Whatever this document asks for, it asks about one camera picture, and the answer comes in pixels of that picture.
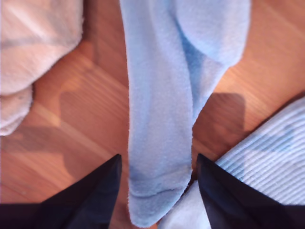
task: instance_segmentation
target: fleece fabric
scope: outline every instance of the fleece fabric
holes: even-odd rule
[[[129,211],[149,227],[191,176],[192,126],[245,46],[250,1],[121,0],[130,98]]]
[[[75,48],[82,34],[82,4],[82,0],[1,1],[1,99],[29,91],[34,81]],[[26,104],[26,109],[25,104],[19,108],[22,114],[9,118],[11,123],[3,125],[1,119],[1,135],[17,128],[29,110],[30,103]],[[16,106],[3,102],[1,112],[10,109],[6,105]]]
[[[158,229],[211,229],[196,180],[160,221]]]
[[[32,85],[7,96],[0,96],[0,134],[10,135],[28,114],[32,103]]]

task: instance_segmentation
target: sock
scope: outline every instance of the sock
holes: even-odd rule
[[[284,205],[305,204],[305,97],[288,105],[216,162]]]
[[[30,86],[81,40],[82,0],[1,4],[1,95]]]
[[[129,211],[149,227],[191,177],[192,126],[242,56],[250,1],[121,0],[130,98]]]
[[[28,114],[32,103],[32,86],[8,96],[1,96],[0,135],[10,135]]]
[[[211,229],[198,181],[195,181],[166,216],[158,229]]]

